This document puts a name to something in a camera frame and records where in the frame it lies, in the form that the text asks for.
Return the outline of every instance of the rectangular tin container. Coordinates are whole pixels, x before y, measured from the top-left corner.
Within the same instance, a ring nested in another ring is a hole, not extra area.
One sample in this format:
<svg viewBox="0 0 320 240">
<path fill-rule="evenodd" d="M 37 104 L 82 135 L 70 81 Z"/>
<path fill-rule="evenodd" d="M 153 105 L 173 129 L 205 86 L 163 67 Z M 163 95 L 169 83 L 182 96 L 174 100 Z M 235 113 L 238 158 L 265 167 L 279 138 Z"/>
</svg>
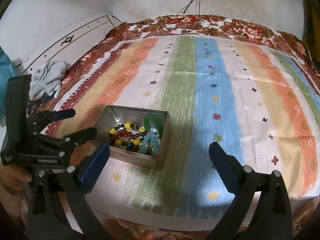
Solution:
<svg viewBox="0 0 320 240">
<path fill-rule="evenodd" d="M 94 128 L 98 135 L 91 144 L 97 147 L 101 142 L 109 142 L 109 133 L 118 123 L 134 123 L 143 127 L 143 119 L 147 114 L 156 115 L 164 128 L 160 141 L 159 151 L 156 156 L 148 156 L 110 146 L 110 157 L 138 166 L 162 170 L 167 157 L 169 141 L 171 137 L 170 114 L 167 111 L 126 106 L 106 106 L 100 114 Z"/>
</svg>

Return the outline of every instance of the human hand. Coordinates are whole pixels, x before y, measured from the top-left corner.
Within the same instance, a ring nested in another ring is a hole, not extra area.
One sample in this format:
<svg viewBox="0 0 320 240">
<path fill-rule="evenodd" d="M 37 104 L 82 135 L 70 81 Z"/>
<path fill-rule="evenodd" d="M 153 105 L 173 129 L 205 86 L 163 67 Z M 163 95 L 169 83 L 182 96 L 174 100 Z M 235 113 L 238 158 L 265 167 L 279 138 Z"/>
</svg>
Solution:
<svg viewBox="0 0 320 240">
<path fill-rule="evenodd" d="M 8 166 L 3 166 L 1 164 L 0 176 L 6 186 L 16 191 L 23 191 L 21 182 L 30 182 L 32 180 L 31 174 L 22 166 L 16 164 Z"/>
</svg>

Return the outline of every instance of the silver bolt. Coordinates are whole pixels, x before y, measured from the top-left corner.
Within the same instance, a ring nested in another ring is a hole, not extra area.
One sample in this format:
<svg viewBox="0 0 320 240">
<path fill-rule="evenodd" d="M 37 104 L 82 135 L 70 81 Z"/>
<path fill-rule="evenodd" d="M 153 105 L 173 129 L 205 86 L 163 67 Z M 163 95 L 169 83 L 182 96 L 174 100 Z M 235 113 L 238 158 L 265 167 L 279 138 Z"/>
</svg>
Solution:
<svg viewBox="0 0 320 240">
<path fill-rule="evenodd" d="M 281 172 L 277 170 L 273 171 L 273 174 L 276 175 L 277 177 L 281 176 Z"/>
<path fill-rule="evenodd" d="M 252 171 L 252 168 L 250 166 L 243 166 L 243 170 L 246 172 L 246 173 L 250 173 Z"/>
<path fill-rule="evenodd" d="M 42 176 L 44 176 L 45 175 L 45 171 L 39 171 L 39 173 L 38 173 L 38 176 L 39 177 L 42 177 Z"/>
<path fill-rule="evenodd" d="M 69 172 L 69 173 L 72 173 L 72 172 L 74 172 L 76 170 L 76 167 L 75 166 L 69 166 L 68 168 L 67 168 L 67 172 Z"/>
</svg>

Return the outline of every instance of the gray towel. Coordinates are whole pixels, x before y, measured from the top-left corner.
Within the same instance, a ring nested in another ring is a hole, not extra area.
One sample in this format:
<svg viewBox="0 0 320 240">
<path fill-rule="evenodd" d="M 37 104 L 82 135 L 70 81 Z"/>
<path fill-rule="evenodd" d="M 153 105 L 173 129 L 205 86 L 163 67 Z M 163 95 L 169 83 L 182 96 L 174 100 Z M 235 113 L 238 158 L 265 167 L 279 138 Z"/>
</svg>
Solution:
<svg viewBox="0 0 320 240">
<path fill-rule="evenodd" d="M 58 91 L 61 87 L 61 79 L 64 78 L 66 70 L 70 67 L 65 61 L 45 63 L 31 76 L 30 100 L 39 100 L 44 93 L 48 95 L 53 91 Z"/>
</svg>

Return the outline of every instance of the yellow star print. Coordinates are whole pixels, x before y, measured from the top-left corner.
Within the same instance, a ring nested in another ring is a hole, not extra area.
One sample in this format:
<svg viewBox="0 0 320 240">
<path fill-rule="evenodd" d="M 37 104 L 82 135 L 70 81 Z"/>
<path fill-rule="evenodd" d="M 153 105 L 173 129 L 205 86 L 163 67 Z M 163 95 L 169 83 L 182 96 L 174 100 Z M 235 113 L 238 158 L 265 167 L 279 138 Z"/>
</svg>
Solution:
<svg viewBox="0 0 320 240">
<path fill-rule="evenodd" d="M 208 194 L 207 199 L 209 200 L 215 200 L 219 197 L 219 193 L 216 191 L 212 191 Z"/>
<path fill-rule="evenodd" d="M 115 181 L 120 181 L 121 180 L 121 175 L 118 172 L 115 172 L 115 173 L 112 174 L 112 178 Z"/>
</svg>

